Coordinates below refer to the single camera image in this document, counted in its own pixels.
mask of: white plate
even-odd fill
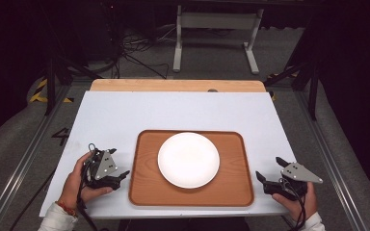
[[[209,183],[218,172],[219,163],[219,153],[212,141],[190,132],[171,136],[158,153],[158,167],[163,176],[185,189]]]

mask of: metal stand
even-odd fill
[[[257,13],[183,13],[181,6],[178,6],[176,17],[176,46],[173,57],[173,72],[181,70],[182,57],[182,28],[215,28],[215,29],[235,29],[235,30],[251,30],[251,38],[249,42],[244,42],[244,49],[248,57],[249,66],[252,74],[258,74],[256,60],[254,58],[253,48],[254,40],[256,39],[257,31],[260,26],[260,21],[263,15],[263,10],[258,10]]]
[[[293,90],[303,90],[308,81],[311,80],[310,93],[308,97],[308,112],[310,113],[313,120],[317,120],[315,116],[315,104],[317,101],[319,71],[315,64],[304,63],[292,66],[281,72],[276,77],[268,79],[263,84],[265,87],[269,87],[272,84],[288,77],[289,75],[296,73],[297,71],[300,71],[299,75],[293,81],[291,87]]]
[[[24,9],[27,17],[35,25],[40,39],[43,41],[43,49],[46,56],[46,75],[47,75],[47,108],[45,115],[49,115],[56,105],[55,80],[58,78],[61,85],[70,85],[73,81],[68,66],[72,66],[87,76],[98,79],[102,78],[83,66],[76,64],[66,58],[62,52],[62,45],[56,38],[56,33],[46,16],[46,12],[40,1],[24,0],[18,3],[19,7]]]

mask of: tray rim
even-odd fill
[[[140,138],[141,138],[142,135],[144,135],[145,133],[149,133],[149,132],[153,132],[153,133],[167,133],[167,132],[169,132],[169,133],[174,133],[173,135],[179,134],[179,133],[184,133],[184,132],[197,133],[197,134],[202,135],[202,136],[203,136],[203,133],[214,133],[214,134],[226,133],[226,134],[236,135],[240,139],[240,141],[242,143],[243,155],[244,155],[244,158],[245,158],[245,161],[246,161],[246,164],[247,164],[247,177],[248,177],[248,180],[250,182],[249,183],[249,189],[250,189],[251,195],[250,195],[250,199],[249,199],[249,201],[247,203],[240,204],[240,205],[215,205],[215,204],[210,204],[210,205],[201,205],[201,204],[187,204],[187,205],[181,205],[181,204],[143,204],[143,203],[135,202],[134,199],[132,198],[132,185],[134,184],[134,179],[131,178],[131,180],[130,180],[130,186],[129,186],[129,192],[128,192],[128,198],[129,198],[129,201],[133,205],[136,205],[136,206],[165,206],[165,207],[225,207],[225,208],[230,208],[230,207],[238,207],[238,208],[240,208],[240,207],[248,207],[248,206],[251,206],[252,205],[252,203],[255,200],[255,196],[254,196],[254,190],[253,190],[253,182],[251,180],[251,169],[250,169],[250,166],[249,166],[248,155],[246,153],[245,141],[244,141],[242,135],[240,135],[238,132],[235,132],[235,131],[217,131],[217,130],[145,129],[144,131],[142,131],[141,133],[139,133],[139,135],[137,137],[137,143],[136,143],[136,149],[135,149],[135,153],[134,153],[133,167],[132,167],[132,171],[133,172],[134,172],[134,170],[136,168],[136,165],[137,165],[137,163],[136,163],[135,160],[137,158],[138,147],[140,145],[139,140],[140,140]]]

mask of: black cable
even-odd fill
[[[110,64],[106,64],[105,66],[102,66],[101,68],[99,69],[90,69],[90,71],[92,73],[95,73],[95,74],[100,74],[100,73],[103,73],[111,68],[113,68],[113,66],[116,64],[117,61],[115,60],[112,60]],[[81,77],[81,76],[86,76],[86,74],[80,72],[80,71],[75,71],[75,70],[69,70],[69,72],[74,75],[74,76],[77,76],[77,77]]]
[[[116,79],[116,75],[117,75],[117,78],[119,79],[119,62],[117,62],[116,64],[114,64],[114,66],[116,67],[116,73],[114,75],[112,73],[111,78],[112,79]]]
[[[163,79],[167,79],[168,70],[167,70],[167,74],[166,74],[166,76],[164,76],[164,75],[160,74],[158,71],[156,71],[156,70],[152,69],[152,68],[151,68],[151,67],[149,67],[148,65],[144,64],[143,62],[141,62],[141,61],[137,60],[136,58],[134,58],[134,57],[132,57],[132,56],[130,56],[130,55],[128,55],[128,54],[123,54],[123,57],[124,57],[127,61],[130,61],[129,59],[133,59],[135,62],[137,62],[138,64],[142,65],[143,67],[145,67],[145,68],[147,68],[147,69],[151,70],[152,72],[156,73],[156,74],[157,74],[157,75],[159,75],[161,78],[163,78]]]
[[[281,216],[281,218],[283,218],[284,222],[287,223],[287,225],[290,227],[290,230],[294,229],[293,224],[290,222],[290,220],[288,220],[288,218],[286,218],[285,216]]]
[[[90,143],[89,144],[89,150],[92,153],[92,156],[91,156],[91,158],[92,158],[94,156],[95,152],[97,152],[97,148],[95,147],[95,145],[93,143]],[[81,197],[81,192],[86,187],[85,184],[84,184],[85,183],[84,179],[85,179],[85,176],[88,173],[88,170],[89,170],[89,167],[90,167],[91,164],[92,164],[92,162],[87,162],[87,164],[84,166],[84,169],[82,170],[82,173],[81,173],[80,187],[79,187],[79,192],[77,193],[77,209],[80,212],[80,214],[83,216],[83,218],[86,220],[86,222],[89,224],[89,226],[92,228],[92,230],[97,231],[98,229],[95,226],[92,218],[90,218],[90,216],[85,211],[86,205],[85,205],[85,203],[84,203],[84,201]],[[100,231],[108,231],[108,229],[107,228],[102,228]]]
[[[205,32],[205,33],[212,34],[214,36],[222,38],[222,37],[226,37],[226,36],[230,35],[230,32],[233,31],[233,30],[229,30],[229,29],[204,29],[202,31]]]
[[[81,73],[84,73],[85,75],[89,76],[92,79],[102,79],[103,78],[103,77],[91,72],[89,69],[87,69],[87,68],[85,68],[85,67],[83,67],[79,64],[76,64],[72,60],[68,60],[68,59],[66,59],[65,57],[62,57],[62,56],[58,56],[58,58],[61,59],[65,64],[68,64],[69,66],[72,66],[73,68],[77,69]]]
[[[33,195],[33,197],[29,200],[28,204],[23,208],[22,212],[17,216],[16,220],[11,226],[10,231],[13,231],[14,227],[17,225],[17,223],[20,221],[22,218],[23,214],[26,212],[26,210],[29,208],[29,206],[32,204],[32,202],[35,200],[35,198],[38,196],[38,194],[41,192],[41,190],[46,186],[47,182],[49,182],[50,178],[52,178],[53,174],[55,173],[56,169],[54,169],[49,176],[46,178],[46,180],[43,182],[43,184],[40,186],[38,191]]]
[[[167,37],[170,33],[172,33],[175,28],[176,27],[170,28],[167,33],[165,33],[162,37],[158,38],[156,41],[150,41],[147,38],[141,38],[140,36],[137,36],[134,33],[126,35],[123,38],[124,50],[126,52],[130,51],[129,54],[131,54],[135,51],[144,52],[144,51],[148,50],[149,48],[153,47],[155,44],[162,43],[162,42],[165,42],[166,40],[168,40],[165,37]]]
[[[168,77],[168,70],[170,69],[170,66],[168,65],[168,64],[140,64],[140,63],[137,63],[137,62],[135,62],[135,61],[132,61],[132,60],[130,60],[130,59],[128,59],[127,57],[124,57],[128,62],[131,62],[131,63],[133,63],[133,64],[139,64],[139,65],[143,65],[143,66],[145,66],[146,68],[148,68],[148,69],[150,69],[150,66],[166,66],[167,68],[166,68],[166,70],[165,70],[165,75],[162,75],[162,74],[160,74],[160,73],[158,73],[158,72],[156,72],[156,70],[153,70],[153,72],[156,72],[159,76],[161,76],[163,79],[167,79],[167,77]]]
[[[300,206],[302,207],[302,212],[300,213],[300,215],[299,215],[299,217],[297,219],[296,226],[293,229],[291,229],[292,231],[298,231],[301,228],[303,228],[303,226],[305,224],[305,206],[304,206],[305,196],[304,196],[304,200],[302,201],[302,199],[297,194],[296,190],[293,187],[291,187],[290,183],[287,182],[287,184],[285,184],[285,186],[288,187],[289,190],[291,190],[293,192],[293,194],[296,196],[297,200],[299,200]]]

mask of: wrist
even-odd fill
[[[316,212],[311,217],[309,217],[304,224],[304,229],[310,229],[311,227],[315,227],[322,222],[320,215]]]
[[[69,215],[74,216],[77,218],[77,213],[76,213],[76,206],[74,207],[69,207],[62,199],[59,199],[58,201],[55,202],[57,205],[62,207],[62,209]]]
[[[77,198],[69,199],[66,196],[60,196],[58,201],[62,201],[68,208],[76,210],[77,208]]]

